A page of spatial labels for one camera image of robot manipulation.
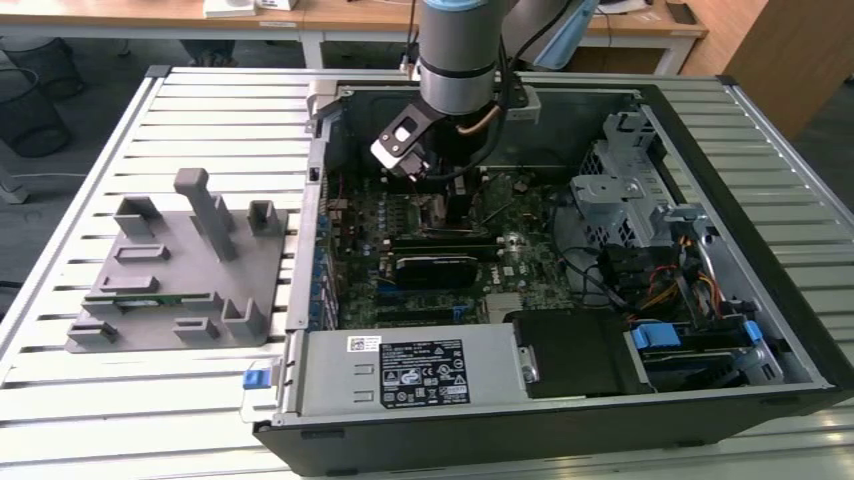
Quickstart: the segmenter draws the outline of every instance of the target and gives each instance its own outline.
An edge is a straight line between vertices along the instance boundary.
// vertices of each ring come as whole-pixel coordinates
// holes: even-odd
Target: aluminum profile table
[[[298,231],[287,235],[271,343],[258,348],[71,355],[66,332],[118,226],[122,194],[188,209],[183,167],[211,172],[232,208],[272,199],[299,226],[315,79],[396,72],[176,68],[146,78],[0,324],[0,478],[298,478],[244,424],[242,373],[283,351]],[[715,79],[534,74],[537,82],[654,79],[813,308],[854,360],[854,221],[737,87]],[[674,178],[689,200],[689,181]],[[717,445],[513,462],[371,478],[854,478],[854,401]]]

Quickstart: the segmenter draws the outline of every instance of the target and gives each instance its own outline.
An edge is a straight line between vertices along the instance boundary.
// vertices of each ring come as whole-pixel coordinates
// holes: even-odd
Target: motherboard
[[[330,201],[339,329],[499,323],[510,311],[577,304],[547,228],[558,187],[535,174],[482,172],[453,222],[447,194],[339,182]],[[424,269],[434,270],[424,285],[398,283]]]

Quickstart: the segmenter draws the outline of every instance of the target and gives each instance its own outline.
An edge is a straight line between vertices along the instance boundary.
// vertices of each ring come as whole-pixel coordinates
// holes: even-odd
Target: warning label
[[[386,408],[471,403],[462,340],[383,343],[379,347]]]

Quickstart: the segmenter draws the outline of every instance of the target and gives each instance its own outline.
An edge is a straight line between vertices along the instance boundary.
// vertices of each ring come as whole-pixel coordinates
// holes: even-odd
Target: wastebasket
[[[0,139],[22,157],[43,157],[71,140],[32,70],[0,69]]]
[[[62,38],[3,37],[0,50],[18,68],[39,75],[42,89],[55,100],[83,91],[84,83],[71,59],[71,47]]]

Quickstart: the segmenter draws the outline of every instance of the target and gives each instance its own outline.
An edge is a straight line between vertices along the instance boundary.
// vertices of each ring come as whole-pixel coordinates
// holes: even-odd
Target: blue connector
[[[271,387],[272,373],[270,368],[243,372],[243,389],[260,390]]]
[[[466,314],[466,310],[469,310],[469,305],[458,305],[453,308],[454,310],[454,322],[459,323],[463,319],[463,315]]]
[[[747,336],[750,337],[750,341],[755,345],[762,341],[762,330],[759,330],[759,325],[753,320],[746,320],[743,325]]]
[[[638,350],[682,345],[675,327],[665,322],[642,324],[631,331],[631,339]]]

